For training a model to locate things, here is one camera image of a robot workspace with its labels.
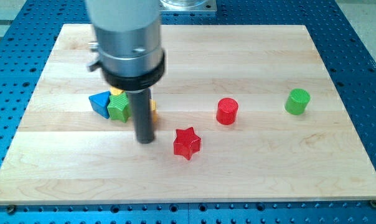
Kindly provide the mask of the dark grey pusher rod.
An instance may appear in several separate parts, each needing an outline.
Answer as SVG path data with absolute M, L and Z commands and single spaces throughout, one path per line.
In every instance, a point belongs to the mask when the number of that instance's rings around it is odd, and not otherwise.
M 154 125 L 151 113 L 151 93 L 146 88 L 127 92 L 129 107 L 133 117 L 136 140 L 141 144 L 154 141 Z

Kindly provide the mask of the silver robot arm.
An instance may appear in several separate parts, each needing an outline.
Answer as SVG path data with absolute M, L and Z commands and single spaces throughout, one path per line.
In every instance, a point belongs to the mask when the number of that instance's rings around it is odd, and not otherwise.
M 102 70 L 113 87 L 126 91 L 136 139 L 154 140 L 150 87 L 164 75 L 158 0 L 85 0 L 93 25 L 98 58 L 90 70 Z

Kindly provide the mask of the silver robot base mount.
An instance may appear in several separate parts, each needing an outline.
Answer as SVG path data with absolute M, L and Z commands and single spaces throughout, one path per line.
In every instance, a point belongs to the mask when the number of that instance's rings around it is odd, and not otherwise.
M 216 0 L 160 0 L 162 12 L 217 12 Z

